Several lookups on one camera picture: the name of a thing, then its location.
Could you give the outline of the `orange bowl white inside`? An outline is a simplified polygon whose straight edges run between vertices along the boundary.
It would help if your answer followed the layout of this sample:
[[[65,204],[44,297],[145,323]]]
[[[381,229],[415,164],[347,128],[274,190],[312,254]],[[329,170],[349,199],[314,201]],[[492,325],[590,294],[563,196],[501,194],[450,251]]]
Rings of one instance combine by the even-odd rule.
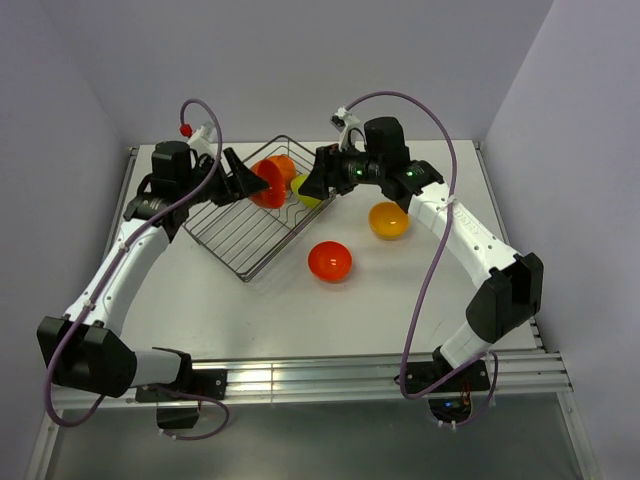
[[[269,160],[278,167],[286,188],[289,189],[292,180],[297,176],[297,170],[293,160],[287,155],[274,155],[269,157]]]

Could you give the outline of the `yellow-orange bowl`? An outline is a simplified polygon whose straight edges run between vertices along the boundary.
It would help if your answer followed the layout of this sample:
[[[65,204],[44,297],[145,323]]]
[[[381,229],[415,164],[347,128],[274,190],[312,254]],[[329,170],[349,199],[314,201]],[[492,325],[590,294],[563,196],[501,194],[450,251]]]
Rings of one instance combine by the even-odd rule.
[[[393,202],[374,205],[369,211],[368,223],[372,232],[385,240],[401,238],[410,226],[408,214]]]

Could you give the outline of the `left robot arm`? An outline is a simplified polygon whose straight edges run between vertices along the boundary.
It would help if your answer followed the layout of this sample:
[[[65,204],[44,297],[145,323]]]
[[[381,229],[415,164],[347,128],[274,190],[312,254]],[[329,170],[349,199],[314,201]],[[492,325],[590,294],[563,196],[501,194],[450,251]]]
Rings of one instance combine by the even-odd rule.
[[[135,352],[121,340],[129,308],[193,206],[225,206],[269,185],[231,148],[210,156],[202,147],[165,141],[155,146],[151,165],[89,285],[61,317],[46,317],[37,329],[50,384],[114,398],[147,384],[158,384],[172,399],[194,389],[188,354],[167,348]]]

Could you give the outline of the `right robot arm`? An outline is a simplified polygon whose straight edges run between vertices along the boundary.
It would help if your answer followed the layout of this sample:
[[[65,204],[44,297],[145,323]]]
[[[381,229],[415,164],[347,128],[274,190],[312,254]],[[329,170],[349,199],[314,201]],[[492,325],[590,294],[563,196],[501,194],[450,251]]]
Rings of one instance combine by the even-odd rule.
[[[458,199],[430,163],[414,160],[394,117],[365,123],[339,109],[331,118],[336,144],[317,148],[302,194],[325,200],[358,185],[376,185],[403,212],[434,233],[469,274],[477,291],[463,325],[439,348],[435,383],[452,390],[468,374],[466,362],[534,317],[541,307],[543,263],[498,239]]]

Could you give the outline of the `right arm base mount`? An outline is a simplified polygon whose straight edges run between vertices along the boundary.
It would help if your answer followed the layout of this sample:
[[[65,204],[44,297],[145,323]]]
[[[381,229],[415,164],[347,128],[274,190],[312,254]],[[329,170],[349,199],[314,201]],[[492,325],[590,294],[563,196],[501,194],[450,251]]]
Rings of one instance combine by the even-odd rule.
[[[497,372],[482,359],[464,370],[455,370],[443,360],[409,362],[404,384],[409,395],[428,389],[445,397],[429,398],[430,414],[440,427],[451,430],[468,424],[491,404],[497,387]]]

